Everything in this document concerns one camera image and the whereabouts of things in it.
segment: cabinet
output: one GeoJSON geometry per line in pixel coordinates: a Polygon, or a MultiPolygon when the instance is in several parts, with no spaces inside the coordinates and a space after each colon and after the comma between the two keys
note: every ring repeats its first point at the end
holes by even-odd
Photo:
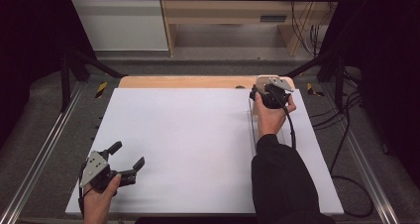
{"type": "MultiPolygon", "coordinates": [[[[161,1],[161,6],[172,55],[180,24],[277,24],[289,54],[294,56],[299,47],[298,37],[292,28],[291,2],[161,1]]],[[[295,2],[293,11],[295,29],[298,27],[305,33],[311,25],[328,25],[334,6],[320,2],[295,2]]]]}
{"type": "Polygon", "coordinates": [[[95,51],[166,51],[157,0],[73,0],[95,51]]]}

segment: finger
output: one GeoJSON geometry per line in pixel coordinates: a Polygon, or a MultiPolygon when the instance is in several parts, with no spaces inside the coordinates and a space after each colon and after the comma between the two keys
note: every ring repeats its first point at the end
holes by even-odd
{"type": "Polygon", "coordinates": [[[257,104],[257,108],[261,110],[263,106],[263,99],[262,99],[262,96],[258,92],[256,92],[256,104],[257,104]]]}
{"type": "Polygon", "coordinates": [[[109,182],[107,188],[103,192],[104,196],[111,199],[114,196],[115,191],[117,191],[118,187],[120,186],[121,182],[121,174],[117,173],[114,178],[109,182]]]}
{"type": "Polygon", "coordinates": [[[296,110],[296,104],[294,104],[293,97],[291,96],[291,94],[290,94],[290,96],[288,98],[288,106],[286,108],[287,108],[287,112],[289,112],[289,113],[291,113],[294,110],[296,110]]]}

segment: white paper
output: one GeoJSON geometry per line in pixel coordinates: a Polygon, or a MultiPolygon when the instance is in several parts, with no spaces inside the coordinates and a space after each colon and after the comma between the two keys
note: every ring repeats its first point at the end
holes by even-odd
{"type": "MultiPolygon", "coordinates": [[[[250,91],[214,88],[117,88],[92,150],[121,141],[111,169],[146,164],[137,183],[119,188],[111,213],[137,215],[252,214],[251,161],[255,141],[250,91]]],[[[321,212],[343,213],[298,90],[290,114],[297,150],[320,197],[321,212]]],[[[288,122],[282,131],[290,144],[288,122]]],[[[66,213],[80,214],[75,189],[66,213]]]]}

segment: human hand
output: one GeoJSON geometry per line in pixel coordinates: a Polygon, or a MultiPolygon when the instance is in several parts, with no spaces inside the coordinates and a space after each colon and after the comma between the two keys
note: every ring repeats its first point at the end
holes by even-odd
{"type": "Polygon", "coordinates": [[[84,186],[84,223],[105,224],[108,222],[108,212],[111,199],[120,186],[121,174],[118,173],[108,184],[103,193],[99,193],[90,183],[84,186]]]}
{"type": "MultiPolygon", "coordinates": [[[[290,94],[288,97],[288,105],[286,106],[287,111],[291,113],[296,110],[296,105],[293,102],[293,98],[290,94]]],[[[282,108],[279,109],[268,109],[263,105],[263,99],[259,93],[256,93],[256,104],[259,114],[259,137],[266,134],[277,135],[280,128],[283,126],[286,120],[286,114],[282,108]]]]}

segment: black sleeve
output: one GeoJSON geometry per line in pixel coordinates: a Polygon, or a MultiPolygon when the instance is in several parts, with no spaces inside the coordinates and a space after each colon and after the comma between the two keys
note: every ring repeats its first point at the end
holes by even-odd
{"type": "Polygon", "coordinates": [[[281,145],[276,135],[257,142],[252,181],[260,224],[335,223],[320,213],[315,184],[297,151],[281,145]]]}

